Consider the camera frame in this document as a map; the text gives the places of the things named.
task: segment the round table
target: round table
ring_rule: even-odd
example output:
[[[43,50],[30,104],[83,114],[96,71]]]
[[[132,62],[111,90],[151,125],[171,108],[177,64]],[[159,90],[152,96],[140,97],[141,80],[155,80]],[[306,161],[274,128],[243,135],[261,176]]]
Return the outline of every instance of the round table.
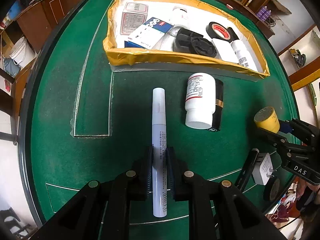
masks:
[[[255,113],[273,106],[279,119],[298,118],[284,68],[256,25],[216,0],[201,0],[236,17],[255,36],[270,69],[257,82],[214,76],[224,82],[221,131],[188,128],[184,100],[188,72],[115,72],[102,47],[113,0],[83,0],[53,31],[32,69],[22,100],[19,162],[31,212],[40,226],[89,180],[113,180],[129,170],[151,144],[152,90],[166,92],[167,145],[205,179],[234,182],[252,148],[271,153],[281,179],[280,193],[293,175],[280,167],[275,149],[255,136]],[[297,143],[291,135],[290,142]],[[264,186],[251,178],[247,196],[262,212]],[[152,196],[132,202],[130,238],[187,239],[188,203],[168,197],[165,218],[152,215]]]

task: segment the purple bottle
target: purple bottle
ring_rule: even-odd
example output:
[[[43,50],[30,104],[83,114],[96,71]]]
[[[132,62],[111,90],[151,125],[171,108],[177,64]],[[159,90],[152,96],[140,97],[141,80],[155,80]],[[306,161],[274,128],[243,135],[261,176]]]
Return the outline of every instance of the purple bottle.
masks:
[[[260,11],[257,12],[256,16],[258,16],[258,18],[261,18],[261,16],[267,11],[267,7],[266,6],[262,6]]]
[[[271,10],[266,11],[260,18],[263,22],[271,16]]]

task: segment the white marker pen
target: white marker pen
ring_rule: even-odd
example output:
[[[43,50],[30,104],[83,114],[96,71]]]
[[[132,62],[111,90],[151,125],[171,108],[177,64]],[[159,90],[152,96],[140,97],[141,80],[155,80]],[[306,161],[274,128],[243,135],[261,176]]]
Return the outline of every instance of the white marker pen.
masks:
[[[152,195],[153,215],[167,215],[167,130],[165,123],[164,89],[155,88],[152,96]]]

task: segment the metal rivet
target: metal rivet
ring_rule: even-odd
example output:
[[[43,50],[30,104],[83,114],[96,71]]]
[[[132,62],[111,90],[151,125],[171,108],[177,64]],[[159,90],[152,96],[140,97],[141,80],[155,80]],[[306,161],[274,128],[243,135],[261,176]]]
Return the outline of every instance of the metal rivet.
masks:
[[[223,180],[222,182],[221,182],[221,184],[222,184],[222,186],[223,187],[230,187],[231,186],[231,182],[230,181],[228,181],[228,180]]]
[[[193,177],[194,173],[192,171],[185,171],[184,172],[184,176],[188,177],[188,178],[191,178]]]
[[[96,180],[92,180],[89,182],[88,186],[89,187],[97,187],[98,186],[98,182]]]
[[[135,172],[135,171],[127,171],[125,174],[127,175],[127,177],[134,177],[134,176],[136,176],[136,172]]]

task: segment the cardboard box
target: cardboard box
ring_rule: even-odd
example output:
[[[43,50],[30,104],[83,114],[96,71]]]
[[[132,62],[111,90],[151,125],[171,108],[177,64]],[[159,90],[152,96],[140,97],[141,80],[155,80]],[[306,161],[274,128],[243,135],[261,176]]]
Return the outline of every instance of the cardboard box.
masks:
[[[121,18],[120,34],[129,35],[142,25],[148,16],[148,5],[128,2],[125,4]]]
[[[159,49],[162,38],[171,28],[171,24],[152,17],[128,36],[124,47]]]

